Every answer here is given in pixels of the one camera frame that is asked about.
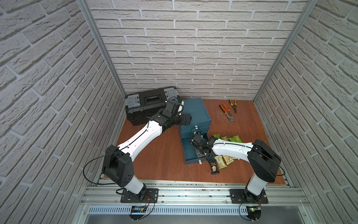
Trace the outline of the left controller board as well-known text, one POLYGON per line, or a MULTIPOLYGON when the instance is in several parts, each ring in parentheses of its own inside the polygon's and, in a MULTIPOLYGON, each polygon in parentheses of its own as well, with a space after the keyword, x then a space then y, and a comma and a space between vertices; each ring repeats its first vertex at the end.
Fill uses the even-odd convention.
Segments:
POLYGON ((146 206, 132 206, 130 210, 130 218, 132 221, 138 221, 140 219, 143 219, 149 214, 149 210, 146 206))

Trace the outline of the left corner aluminium profile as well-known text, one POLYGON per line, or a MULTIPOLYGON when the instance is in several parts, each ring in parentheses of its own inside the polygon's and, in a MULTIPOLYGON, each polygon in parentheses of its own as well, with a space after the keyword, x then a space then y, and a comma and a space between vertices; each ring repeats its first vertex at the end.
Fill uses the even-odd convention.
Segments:
POLYGON ((116 84, 116 86, 118 87, 119 89, 119 92, 122 96, 123 99, 125 99, 125 91, 124 91, 124 88, 121 84, 121 81, 118 77, 118 74, 117 74, 117 71, 115 69, 115 66, 112 62, 112 59, 110 57, 110 54, 107 50, 107 47, 105 46, 105 43, 104 43, 104 40, 100 34, 100 31, 99 31, 99 28, 96 24, 96 21, 91 13, 91 10, 89 8, 89 5, 87 3, 87 1, 85 0, 78 0, 77 1, 83 15, 84 15, 84 18, 86 19, 87 23, 88 23, 88 26, 92 32, 92 35, 94 37, 94 40, 96 41, 97 45, 98 45, 98 48, 104 58, 104 61, 106 62, 107 66, 108 66, 108 69, 114 79, 114 82, 116 84))

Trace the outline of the corner aluminium profile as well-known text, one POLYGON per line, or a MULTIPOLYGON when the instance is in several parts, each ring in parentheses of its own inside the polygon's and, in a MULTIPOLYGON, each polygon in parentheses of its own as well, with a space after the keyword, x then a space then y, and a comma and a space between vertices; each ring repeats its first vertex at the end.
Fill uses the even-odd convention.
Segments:
POLYGON ((266 86, 268 85, 269 81, 271 80, 272 76, 274 75, 276 69, 278 68, 281 60, 284 58, 286 53, 291 48, 292 44, 294 43, 295 39, 297 38, 299 32, 301 31, 302 27, 305 25, 306 21, 308 20, 309 16, 311 15, 312 11, 314 10, 315 6, 319 0, 309 0, 307 1, 302 13, 300 14, 297 22, 295 23, 292 31, 290 32, 288 38, 286 39, 284 45, 282 46, 278 56, 276 57, 274 63, 272 64, 270 70, 268 71, 263 83, 261 84, 258 92, 256 93, 253 103, 256 104, 262 95, 263 91, 265 90, 266 86))
POLYGON ((122 96, 123 99, 125 99, 125 91, 124 91, 124 88, 121 84, 121 81, 118 77, 118 74, 117 74, 117 71, 115 69, 115 66, 112 62, 112 59, 110 57, 110 54, 107 50, 107 47, 105 46, 105 43, 104 43, 104 40, 100 34, 100 31, 99 31, 99 28, 96 24, 96 21, 91 13, 91 10, 89 8, 89 5, 87 3, 87 1, 85 0, 78 0, 77 1, 83 15, 84 15, 84 18, 86 19, 87 23, 88 23, 88 26, 92 32, 92 35, 94 37, 94 40, 96 41, 97 45, 98 45, 98 48, 104 58, 104 61, 106 62, 107 66, 108 66, 108 69, 114 79, 114 82, 116 84, 116 86, 118 87, 119 89, 119 92, 122 96))

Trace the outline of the right corner aluminium profile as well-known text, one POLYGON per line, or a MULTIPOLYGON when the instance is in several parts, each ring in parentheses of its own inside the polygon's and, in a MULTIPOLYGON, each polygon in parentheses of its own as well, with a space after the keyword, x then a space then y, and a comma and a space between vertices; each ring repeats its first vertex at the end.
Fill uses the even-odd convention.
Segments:
POLYGON ((274 75, 276 69, 278 68, 281 60, 284 58, 286 53, 291 48, 292 44, 294 43, 295 39, 297 38, 299 32, 301 31, 302 27, 305 25, 306 21, 308 20, 309 16, 311 15, 312 11, 314 10, 315 6, 319 0, 309 0, 307 1, 302 13, 300 14, 297 22, 295 23, 292 31, 290 32, 288 38, 286 39, 284 45, 282 46, 278 56, 276 57, 274 63, 272 64, 270 70, 268 71, 263 83, 261 84, 258 92, 256 93, 253 103, 256 104, 262 95, 263 91, 265 90, 266 86, 268 85, 269 81, 271 80, 272 76, 274 75))

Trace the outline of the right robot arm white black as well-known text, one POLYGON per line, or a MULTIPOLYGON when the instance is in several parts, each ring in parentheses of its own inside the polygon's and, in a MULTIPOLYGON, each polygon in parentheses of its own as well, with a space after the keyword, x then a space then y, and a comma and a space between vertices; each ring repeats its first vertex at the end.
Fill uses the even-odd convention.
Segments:
POLYGON ((257 202, 268 183, 274 183, 281 168, 281 157, 265 142, 237 143, 211 137, 208 140, 196 133, 190 143, 204 155, 226 155, 251 164, 254 171, 243 191, 243 198, 248 202, 257 202))

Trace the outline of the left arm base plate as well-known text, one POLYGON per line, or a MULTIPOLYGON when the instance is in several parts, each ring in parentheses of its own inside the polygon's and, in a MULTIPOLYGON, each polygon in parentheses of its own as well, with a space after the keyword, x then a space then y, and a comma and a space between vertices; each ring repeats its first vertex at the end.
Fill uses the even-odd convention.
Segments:
POLYGON ((126 189, 123 189, 121 195, 121 203, 157 203, 158 201, 158 189, 144 188, 140 193, 134 194, 126 189))

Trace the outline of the teal bottom drawer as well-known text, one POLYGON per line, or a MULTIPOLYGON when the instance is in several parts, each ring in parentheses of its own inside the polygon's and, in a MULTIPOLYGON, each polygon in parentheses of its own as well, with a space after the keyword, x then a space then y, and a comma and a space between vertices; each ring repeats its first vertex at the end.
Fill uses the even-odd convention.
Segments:
POLYGON ((185 164, 190 165, 190 164, 195 164, 195 163, 200 163, 200 162, 207 161, 205 155, 197 153, 196 149, 194 148, 194 146, 190 142, 191 142, 190 137, 181 138, 181 143, 182 143, 183 152, 184 152, 185 164))

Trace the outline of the orange handled pliers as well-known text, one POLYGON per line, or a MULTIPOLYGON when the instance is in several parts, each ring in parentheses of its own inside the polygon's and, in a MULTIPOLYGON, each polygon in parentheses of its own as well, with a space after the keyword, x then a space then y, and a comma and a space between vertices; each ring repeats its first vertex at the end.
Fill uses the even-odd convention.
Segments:
POLYGON ((220 109, 224 112, 224 114, 226 115, 226 117, 228 118, 228 120, 230 121, 235 121, 235 119, 232 117, 232 114, 230 112, 230 110, 228 109, 228 107, 225 105, 224 102, 222 102, 221 104, 219 104, 220 109))

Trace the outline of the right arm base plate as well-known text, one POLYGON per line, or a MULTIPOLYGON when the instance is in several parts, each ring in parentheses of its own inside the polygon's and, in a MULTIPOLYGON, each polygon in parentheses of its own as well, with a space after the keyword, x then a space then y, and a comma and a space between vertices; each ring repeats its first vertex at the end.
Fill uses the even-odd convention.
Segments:
POLYGON ((250 191, 248 191, 247 189, 230 189, 229 193, 230 193, 232 204, 241 204, 241 203, 268 204, 269 203, 264 189, 259 195, 255 195, 250 191))

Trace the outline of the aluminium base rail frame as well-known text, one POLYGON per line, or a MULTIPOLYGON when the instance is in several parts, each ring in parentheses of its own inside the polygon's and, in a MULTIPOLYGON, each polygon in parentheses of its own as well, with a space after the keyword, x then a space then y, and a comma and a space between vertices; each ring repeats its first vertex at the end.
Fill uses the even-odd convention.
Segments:
POLYGON ((87 187, 73 218, 74 224, 83 224, 90 215, 129 215, 132 206, 146 206, 148 215, 204 215, 238 216, 241 221, 247 218, 246 207, 262 209, 258 221, 267 221, 269 207, 279 208, 277 218, 289 216, 292 209, 305 224, 316 224, 306 196, 300 188, 270 185, 264 190, 268 204, 232 204, 230 189, 244 189, 244 184, 200 183, 181 181, 146 180, 147 189, 158 189, 157 203, 121 203, 123 189, 114 185, 108 178, 101 179, 101 185, 87 187))

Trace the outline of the yellow handled pliers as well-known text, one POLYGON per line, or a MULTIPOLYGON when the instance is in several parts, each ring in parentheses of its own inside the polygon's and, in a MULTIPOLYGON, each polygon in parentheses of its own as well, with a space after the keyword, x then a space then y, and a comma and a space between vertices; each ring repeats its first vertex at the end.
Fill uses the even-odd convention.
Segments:
POLYGON ((237 113, 237 100, 229 100, 229 103, 232 106, 234 113, 237 113))

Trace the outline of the controller board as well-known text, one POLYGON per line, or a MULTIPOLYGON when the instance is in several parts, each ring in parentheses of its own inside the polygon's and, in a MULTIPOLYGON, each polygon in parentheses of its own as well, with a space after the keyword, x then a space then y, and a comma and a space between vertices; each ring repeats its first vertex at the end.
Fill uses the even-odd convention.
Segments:
POLYGON ((262 214, 262 209, 259 207, 246 207, 247 209, 247 218, 252 221, 258 221, 262 214))
POLYGON ((138 221, 140 219, 143 219, 149 214, 149 210, 146 206, 132 206, 130 210, 130 218, 132 221, 138 221))

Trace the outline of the black plastic toolbox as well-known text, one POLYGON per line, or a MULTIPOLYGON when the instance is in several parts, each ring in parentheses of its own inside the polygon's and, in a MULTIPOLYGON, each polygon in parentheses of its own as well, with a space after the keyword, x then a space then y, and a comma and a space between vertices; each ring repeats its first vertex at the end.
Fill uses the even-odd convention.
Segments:
POLYGON ((181 101, 174 87, 160 88, 127 95, 125 98, 126 118, 133 126, 146 124, 148 118, 166 106, 166 101, 181 101))

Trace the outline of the right controller board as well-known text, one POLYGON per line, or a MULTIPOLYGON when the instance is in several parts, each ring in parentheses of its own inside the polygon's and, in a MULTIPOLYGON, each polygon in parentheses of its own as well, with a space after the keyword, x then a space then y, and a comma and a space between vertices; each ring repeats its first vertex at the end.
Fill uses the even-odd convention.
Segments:
POLYGON ((259 207, 246 207, 247 209, 247 218, 252 221, 258 221, 262 214, 262 209, 259 207))

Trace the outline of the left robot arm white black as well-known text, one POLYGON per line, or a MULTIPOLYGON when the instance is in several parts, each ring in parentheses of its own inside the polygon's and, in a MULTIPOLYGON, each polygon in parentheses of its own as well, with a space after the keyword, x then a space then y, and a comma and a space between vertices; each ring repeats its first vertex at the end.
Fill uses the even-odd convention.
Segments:
POLYGON ((129 140, 118 146, 108 146, 105 155, 99 156, 93 161, 104 158, 102 173, 120 188, 136 196, 142 196, 146 186, 135 176, 133 161, 150 142, 164 131, 175 125, 189 126, 191 120, 192 117, 188 113, 175 114, 172 117, 157 113, 129 140))

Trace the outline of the teal drawer cabinet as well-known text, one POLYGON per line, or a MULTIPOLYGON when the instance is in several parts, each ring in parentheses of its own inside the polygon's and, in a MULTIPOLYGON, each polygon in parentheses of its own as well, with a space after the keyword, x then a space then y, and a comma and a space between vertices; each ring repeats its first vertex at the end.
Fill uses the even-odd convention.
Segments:
POLYGON ((201 98, 196 99, 187 99, 184 100, 184 114, 191 114, 192 120, 190 126, 199 125, 199 126, 210 126, 211 118, 209 113, 206 110, 206 107, 201 98))

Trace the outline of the beige cookie packet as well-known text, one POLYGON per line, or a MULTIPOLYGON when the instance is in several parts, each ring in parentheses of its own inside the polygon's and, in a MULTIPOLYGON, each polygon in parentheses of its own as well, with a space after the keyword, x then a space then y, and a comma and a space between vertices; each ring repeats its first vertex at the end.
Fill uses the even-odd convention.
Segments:
POLYGON ((218 166, 219 169, 223 169, 223 168, 226 168, 226 167, 227 167, 227 165, 226 165, 226 163, 225 163, 225 161, 224 161, 223 156, 218 155, 218 156, 215 157, 215 160, 216 160, 216 164, 217 164, 217 166, 218 166))
POLYGON ((227 155, 223 155, 223 159, 226 163, 226 165, 228 166, 230 163, 234 162, 234 159, 230 156, 227 156, 227 155))

